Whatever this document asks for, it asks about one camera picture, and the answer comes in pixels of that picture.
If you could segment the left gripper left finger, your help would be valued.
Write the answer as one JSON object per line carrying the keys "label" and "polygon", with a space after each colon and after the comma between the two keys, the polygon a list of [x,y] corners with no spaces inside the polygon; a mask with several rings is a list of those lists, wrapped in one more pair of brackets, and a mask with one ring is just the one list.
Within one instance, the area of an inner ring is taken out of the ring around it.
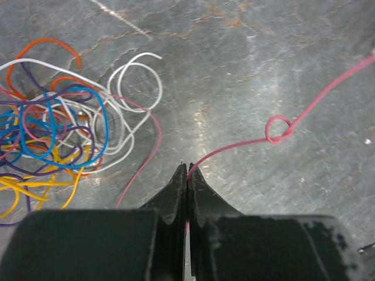
{"label": "left gripper left finger", "polygon": [[166,186],[139,208],[137,258],[142,272],[138,280],[184,279],[186,176],[186,165],[179,165]]}

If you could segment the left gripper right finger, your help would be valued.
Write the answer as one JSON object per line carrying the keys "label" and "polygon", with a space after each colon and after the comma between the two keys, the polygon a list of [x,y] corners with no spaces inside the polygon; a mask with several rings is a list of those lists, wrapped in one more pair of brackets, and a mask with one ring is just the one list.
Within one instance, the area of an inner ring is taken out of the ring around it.
{"label": "left gripper right finger", "polygon": [[200,169],[189,166],[191,175],[187,179],[187,218],[190,236],[190,268],[196,280],[200,277],[200,256],[202,253],[204,236],[203,227],[208,218],[219,219],[228,215],[242,215],[230,205],[204,179]]}

